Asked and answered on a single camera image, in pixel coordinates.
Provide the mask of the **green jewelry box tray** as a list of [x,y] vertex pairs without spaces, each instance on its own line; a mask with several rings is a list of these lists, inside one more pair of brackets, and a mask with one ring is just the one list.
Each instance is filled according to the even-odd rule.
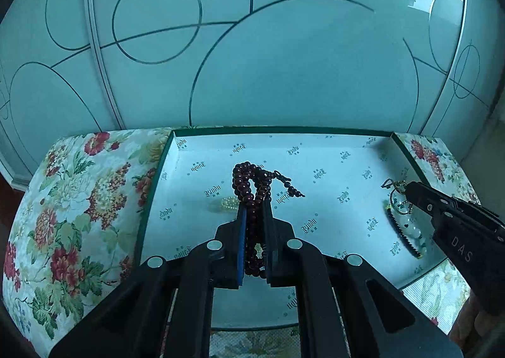
[[412,217],[426,244],[421,258],[411,254],[387,218],[384,181],[423,179],[397,138],[259,128],[186,129],[169,135],[140,224],[136,262],[154,255],[184,257],[234,220],[235,211],[223,202],[234,194],[234,166],[244,161],[290,178],[301,197],[291,197],[274,181],[272,212],[323,254],[360,255],[397,288],[443,261],[426,214],[415,210]]

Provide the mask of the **floral fabric cushion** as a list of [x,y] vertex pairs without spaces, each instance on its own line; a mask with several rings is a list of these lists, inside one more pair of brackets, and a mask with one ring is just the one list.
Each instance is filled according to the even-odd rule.
[[[15,215],[2,272],[3,305],[35,354],[46,357],[133,269],[140,224],[169,128],[114,131],[63,138],[47,151]],[[397,138],[423,174],[421,182],[477,202],[462,167],[438,138]],[[405,198],[389,191],[386,215],[416,258],[425,254],[421,231]],[[447,332],[468,298],[454,265],[443,261],[400,289]]]

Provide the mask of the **frosted glass wardrobe door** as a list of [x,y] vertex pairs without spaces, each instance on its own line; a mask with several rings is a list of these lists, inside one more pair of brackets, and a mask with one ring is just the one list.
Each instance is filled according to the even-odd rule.
[[497,0],[1,0],[1,170],[61,137],[321,126],[463,158],[504,72]]

